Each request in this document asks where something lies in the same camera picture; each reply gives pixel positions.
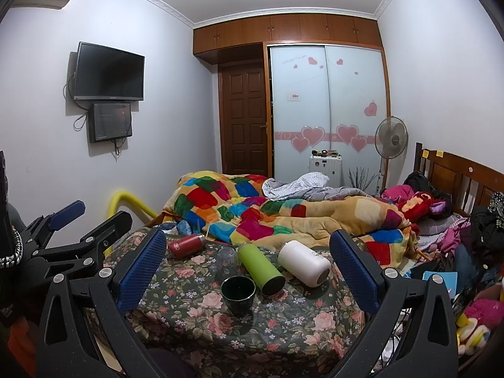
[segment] blue notebook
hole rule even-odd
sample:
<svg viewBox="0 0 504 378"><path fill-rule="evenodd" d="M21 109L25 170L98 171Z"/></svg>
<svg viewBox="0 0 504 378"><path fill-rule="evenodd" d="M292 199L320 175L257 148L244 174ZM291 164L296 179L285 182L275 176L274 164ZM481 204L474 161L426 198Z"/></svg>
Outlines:
<svg viewBox="0 0 504 378"><path fill-rule="evenodd" d="M439 274L443 277L444 285L450 294L450 298L455 298L457 292L457 272L424 272L423 279L428 280L432 274Z"/></svg>

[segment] white bottle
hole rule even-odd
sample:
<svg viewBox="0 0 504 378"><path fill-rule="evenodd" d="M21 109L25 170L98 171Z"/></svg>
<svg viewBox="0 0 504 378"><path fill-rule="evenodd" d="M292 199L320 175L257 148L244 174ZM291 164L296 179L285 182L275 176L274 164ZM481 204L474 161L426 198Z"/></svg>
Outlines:
<svg viewBox="0 0 504 378"><path fill-rule="evenodd" d="M278 254L278 264L308 287L318 287L327 279L331 263L297 240L285 243Z"/></svg>

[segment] black television screen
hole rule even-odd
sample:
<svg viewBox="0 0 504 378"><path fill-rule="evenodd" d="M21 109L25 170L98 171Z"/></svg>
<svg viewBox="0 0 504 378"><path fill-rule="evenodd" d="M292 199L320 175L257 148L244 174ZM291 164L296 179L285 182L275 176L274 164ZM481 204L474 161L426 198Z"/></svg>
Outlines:
<svg viewBox="0 0 504 378"><path fill-rule="evenodd" d="M143 100L142 55L79 43L74 99Z"/></svg>

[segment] standing fan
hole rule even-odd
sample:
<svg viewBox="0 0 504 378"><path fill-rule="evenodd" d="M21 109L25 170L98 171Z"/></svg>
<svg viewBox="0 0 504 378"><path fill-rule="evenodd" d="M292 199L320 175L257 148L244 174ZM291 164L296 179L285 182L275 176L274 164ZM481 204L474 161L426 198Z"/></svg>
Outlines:
<svg viewBox="0 0 504 378"><path fill-rule="evenodd" d="M380 154L383 160L394 159L398 157L406 149L408 142L408 130L402 120L394 116L385 118L380 122L375 134L376 151ZM376 195L380 192L380 177L383 175L381 172L378 182L376 184Z"/></svg>

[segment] sliding wardrobe door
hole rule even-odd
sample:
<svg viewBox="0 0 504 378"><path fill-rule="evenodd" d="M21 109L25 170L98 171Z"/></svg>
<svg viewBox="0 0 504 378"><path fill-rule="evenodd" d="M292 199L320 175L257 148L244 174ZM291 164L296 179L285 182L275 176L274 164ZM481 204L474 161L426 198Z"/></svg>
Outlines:
<svg viewBox="0 0 504 378"><path fill-rule="evenodd" d="M342 185L352 186L357 169L369 169L368 180L380 170L375 132L387 116L387 93L381 51L326 46L331 96L332 149L343 159ZM377 177L365 190L375 194Z"/></svg>
<svg viewBox="0 0 504 378"><path fill-rule="evenodd" d="M308 172L312 149L329 149L329 82L324 46L270 49L275 178Z"/></svg>

